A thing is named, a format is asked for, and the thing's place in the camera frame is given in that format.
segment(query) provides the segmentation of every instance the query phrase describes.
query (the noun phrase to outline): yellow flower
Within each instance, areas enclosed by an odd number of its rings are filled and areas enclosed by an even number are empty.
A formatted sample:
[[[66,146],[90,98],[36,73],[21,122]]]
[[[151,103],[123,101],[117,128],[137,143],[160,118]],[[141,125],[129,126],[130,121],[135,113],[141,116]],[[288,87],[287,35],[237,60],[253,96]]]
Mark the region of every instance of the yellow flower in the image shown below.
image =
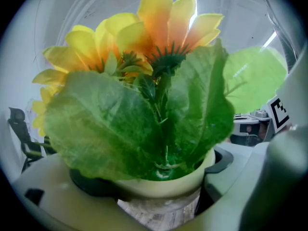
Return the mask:
[[[195,0],[141,0],[138,16],[116,14],[106,25],[126,21],[126,27],[115,26],[112,32],[120,52],[135,51],[140,57],[145,55],[155,68],[165,64],[161,58],[183,56],[197,46],[208,45],[220,33],[217,26],[223,18],[221,14],[201,14],[189,29],[195,7]]]
[[[42,97],[42,101],[33,101],[32,109],[38,116],[33,120],[32,126],[34,128],[38,128],[39,136],[45,137],[45,132],[43,128],[44,123],[44,114],[46,111],[46,107],[51,101],[52,97],[59,91],[59,88],[56,86],[47,86],[42,87],[40,89],[40,95]]]
[[[47,69],[33,79],[33,83],[63,85],[69,72],[77,70],[104,71],[109,52],[119,58],[114,37],[105,29],[102,21],[95,32],[86,26],[74,26],[65,40],[68,46],[52,46],[43,55],[55,69]]]

